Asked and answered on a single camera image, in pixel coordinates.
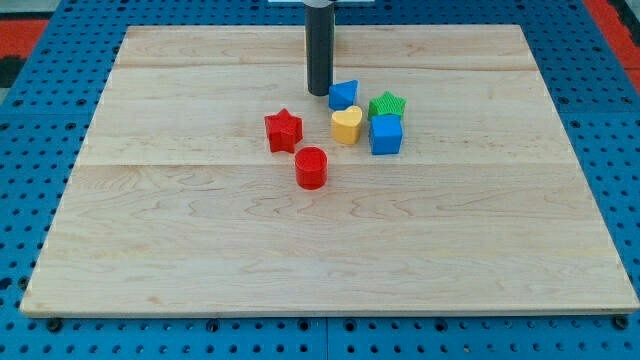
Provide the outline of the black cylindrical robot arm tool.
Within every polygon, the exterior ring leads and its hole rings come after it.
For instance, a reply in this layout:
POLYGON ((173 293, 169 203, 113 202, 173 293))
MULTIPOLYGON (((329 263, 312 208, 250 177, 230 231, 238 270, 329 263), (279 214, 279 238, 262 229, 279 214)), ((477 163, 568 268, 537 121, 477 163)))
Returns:
POLYGON ((307 87, 314 96, 326 96, 333 83, 335 2, 304 0, 307 87))

